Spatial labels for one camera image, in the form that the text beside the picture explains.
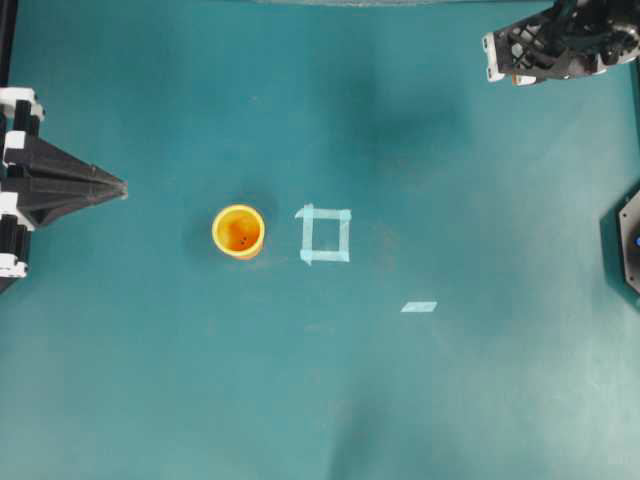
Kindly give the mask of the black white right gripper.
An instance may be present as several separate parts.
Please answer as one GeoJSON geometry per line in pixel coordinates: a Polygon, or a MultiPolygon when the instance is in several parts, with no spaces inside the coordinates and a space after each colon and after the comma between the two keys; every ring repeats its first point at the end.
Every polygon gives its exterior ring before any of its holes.
{"type": "Polygon", "coordinates": [[[487,79],[516,86],[590,77],[639,57],[637,1],[556,1],[482,39],[487,79]]]}

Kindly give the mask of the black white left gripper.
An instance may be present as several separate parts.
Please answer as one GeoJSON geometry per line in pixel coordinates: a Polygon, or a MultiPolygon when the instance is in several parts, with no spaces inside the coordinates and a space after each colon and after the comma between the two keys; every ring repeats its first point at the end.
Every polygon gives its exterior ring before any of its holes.
{"type": "Polygon", "coordinates": [[[36,137],[44,118],[45,110],[32,88],[1,88],[1,293],[27,276],[35,229],[79,210],[128,196],[124,180],[36,137]],[[9,150],[19,150],[20,166],[6,159],[9,150]],[[28,172],[24,167],[30,173],[50,178],[110,186],[117,193],[94,197],[27,195],[28,172]]]}

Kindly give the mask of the dark octagonal robot base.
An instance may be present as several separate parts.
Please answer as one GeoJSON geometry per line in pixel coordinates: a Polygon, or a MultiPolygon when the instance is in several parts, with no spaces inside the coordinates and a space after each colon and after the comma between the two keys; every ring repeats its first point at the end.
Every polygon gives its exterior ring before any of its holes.
{"type": "Polygon", "coordinates": [[[639,183],[616,200],[599,226],[606,281],[639,311],[639,183]]]}

